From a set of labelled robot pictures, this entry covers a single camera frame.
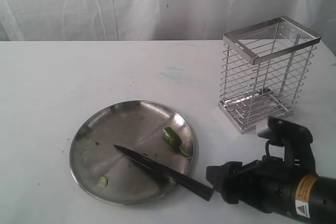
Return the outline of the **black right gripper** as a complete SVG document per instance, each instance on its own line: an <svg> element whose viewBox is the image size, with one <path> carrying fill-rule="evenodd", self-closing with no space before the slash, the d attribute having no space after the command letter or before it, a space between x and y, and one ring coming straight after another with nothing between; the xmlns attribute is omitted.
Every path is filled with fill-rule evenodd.
<svg viewBox="0 0 336 224"><path fill-rule="evenodd" d="M275 139L265 139L261 160L207 166L206 180L224 202L236 205L243 201L262 212L281 212L290 208L299 180L316 174L312 133L305 126L282 119L277 119L271 129Z"/></svg>

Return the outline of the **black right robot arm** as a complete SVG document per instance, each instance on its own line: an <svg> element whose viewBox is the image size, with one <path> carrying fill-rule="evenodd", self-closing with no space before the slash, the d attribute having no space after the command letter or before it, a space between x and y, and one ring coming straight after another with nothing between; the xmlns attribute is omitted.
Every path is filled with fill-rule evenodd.
<svg viewBox="0 0 336 224"><path fill-rule="evenodd" d="M335 179L317 174L311 132L272 116L256 131L266 139L265 155L248 164L207 167L206 179L214 190L228 204L242 201L303 223L335 223Z"/></svg>

